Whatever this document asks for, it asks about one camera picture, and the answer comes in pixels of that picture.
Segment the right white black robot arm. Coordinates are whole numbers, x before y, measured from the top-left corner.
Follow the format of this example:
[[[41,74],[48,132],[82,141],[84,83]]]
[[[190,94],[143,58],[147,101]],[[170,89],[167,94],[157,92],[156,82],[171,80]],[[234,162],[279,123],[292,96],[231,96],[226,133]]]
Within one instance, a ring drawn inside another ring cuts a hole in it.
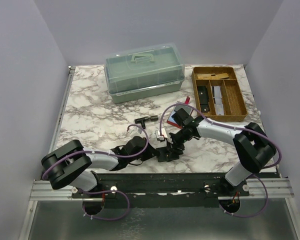
[[[182,127],[176,134],[170,134],[174,148],[193,138],[210,138],[235,147],[239,162],[221,178],[219,184],[220,191],[226,196],[237,192],[239,184],[252,174],[259,173],[277,153],[274,144],[254,122],[245,126],[229,125],[202,116],[193,118],[182,108],[172,118]]]

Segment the grey credit card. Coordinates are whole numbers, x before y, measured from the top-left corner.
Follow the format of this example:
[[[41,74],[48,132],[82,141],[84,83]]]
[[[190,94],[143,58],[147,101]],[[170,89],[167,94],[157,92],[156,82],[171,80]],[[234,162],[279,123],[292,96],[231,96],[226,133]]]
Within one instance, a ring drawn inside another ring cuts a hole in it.
[[[193,109],[191,107],[184,105],[179,101],[177,101],[176,103],[177,103],[177,105],[174,107],[173,111],[177,112],[178,110],[183,109],[189,115],[193,112]]]

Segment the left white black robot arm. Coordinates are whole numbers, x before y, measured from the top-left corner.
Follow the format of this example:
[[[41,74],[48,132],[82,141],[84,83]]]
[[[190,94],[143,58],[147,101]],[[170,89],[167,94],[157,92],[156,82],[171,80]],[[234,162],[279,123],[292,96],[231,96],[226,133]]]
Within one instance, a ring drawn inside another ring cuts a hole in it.
[[[100,194],[101,185],[97,174],[86,169],[119,171],[133,161],[144,162],[159,155],[160,152],[146,138],[140,136],[135,136],[125,145],[116,146],[109,151],[84,148],[75,139],[43,157],[42,179],[48,180],[54,190],[73,186],[94,198]]]

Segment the light blue card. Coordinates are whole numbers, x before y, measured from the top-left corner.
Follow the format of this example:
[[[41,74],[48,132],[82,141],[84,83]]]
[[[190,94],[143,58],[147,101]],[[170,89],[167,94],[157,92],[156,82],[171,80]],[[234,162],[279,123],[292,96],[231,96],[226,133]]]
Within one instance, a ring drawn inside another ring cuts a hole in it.
[[[169,115],[168,119],[167,119],[167,123],[172,125],[172,126],[175,126],[177,128],[179,128],[180,126],[176,123],[176,121],[173,119],[173,115],[175,114],[176,112],[175,111],[172,111],[171,114]]]

